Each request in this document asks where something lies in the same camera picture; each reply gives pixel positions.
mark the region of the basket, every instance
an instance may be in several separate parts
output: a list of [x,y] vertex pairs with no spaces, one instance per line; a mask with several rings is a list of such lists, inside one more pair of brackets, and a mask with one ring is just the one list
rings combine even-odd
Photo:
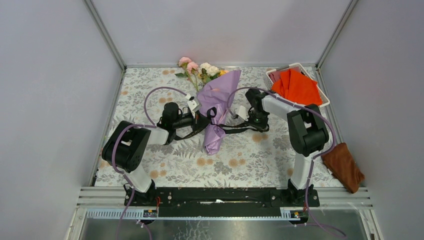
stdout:
[[[295,71],[298,71],[299,73],[301,73],[301,74],[305,75],[306,77],[313,80],[313,78],[304,69],[304,67],[300,63],[296,62],[296,63],[290,64],[290,65],[287,65],[287,66],[283,66],[283,67],[279,67],[277,69],[271,69],[271,70],[267,71],[264,80],[265,80],[265,86],[268,88],[268,90],[271,90],[271,88],[273,87],[273,84],[274,84],[273,81],[270,78],[270,73],[275,72],[275,71],[283,71],[283,70],[287,70],[287,69],[293,69]],[[322,107],[329,105],[330,104],[329,98],[323,93],[323,91],[321,90],[321,88],[318,85],[316,87],[318,88],[319,96],[321,97],[321,100],[322,100],[322,104],[319,105],[319,107],[322,108]],[[294,102],[294,103],[297,104],[297,105],[300,105],[300,106],[305,106],[305,105],[300,104],[300,103],[296,103],[296,102]]]

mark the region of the white panel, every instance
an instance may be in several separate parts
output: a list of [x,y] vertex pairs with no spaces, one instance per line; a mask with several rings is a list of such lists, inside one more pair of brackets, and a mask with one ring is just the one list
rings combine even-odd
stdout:
[[60,240],[120,69],[82,0],[0,0],[0,238]]
[[127,65],[315,63],[350,0],[94,0]]
[[322,68],[387,240],[423,238],[423,9],[359,1]]

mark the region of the purple wrapping paper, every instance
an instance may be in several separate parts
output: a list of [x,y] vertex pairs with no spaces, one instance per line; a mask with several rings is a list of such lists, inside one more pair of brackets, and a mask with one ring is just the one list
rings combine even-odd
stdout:
[[[207,111],[215,107],[216,116],[212,118],[213,124],[225,124],[227,116],[228,96],[237,89],[241,70],[230,71],[210,82],[197,93],[197,100],[201,104],[200,113],[204,116]],[[229,106],[233,104],[234,95],[229,99]],[[220,127],[209,124],[204,130],[203,147],[207,154],[213,155],[219,152],[225,132]]]

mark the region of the brown cloth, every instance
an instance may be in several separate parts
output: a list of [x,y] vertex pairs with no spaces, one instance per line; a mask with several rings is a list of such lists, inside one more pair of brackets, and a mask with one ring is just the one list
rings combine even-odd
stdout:
[[324,165],[350,193],[354,194],[358,191],[359,183],[365,179],[365,176],[357,167],[346,143],[336,145],[331,152],[321,158]]

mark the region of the leaf pattern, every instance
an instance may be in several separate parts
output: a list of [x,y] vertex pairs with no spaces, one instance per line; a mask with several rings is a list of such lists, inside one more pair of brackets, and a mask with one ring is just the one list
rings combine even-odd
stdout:
[[[265,86],[267,67],[226,68],[241,69],[238,87]],[[315,77],[312,67],[306,71]],[[180,68],[128,68],[122,83],[121,93],[109,125],[111,136],[116,126],[123,120],[131,123],[148,124],[143,105],[147,94],[154,88],[168,86],[185,93],[196,94],[193,85],[183,78],[175,77]],[[235,94],[233,109],[236,105],[249,108],[245,97],[246,91]],[[147,100],[147,113],[157,123],[162,115],[164,105],[175,102],[180,107],[186,105],[184,97],[178,92],[162,89],[151,94]],[[241,118],[227,117],[227,125],[243,122]],[[167,187],[285,187],[294,167],[295,151],[290,145],[287,123],[274,116],[269,116],[271,130],[266,133],[245,131],[241,134],[227,135],[220,151],[207,155],[203,150],[204,133],[190,139],[174,141],[169,145],[148,145],[144,151],[141,164],[146,173],[157,186]],[[180,137],[190,133],[189,127],[178,129]],[[126,181],[106,162],[99,159],[96,186],[122,186]],[[312,175],[317,187],[342,187],[320,159],[315,162]]]

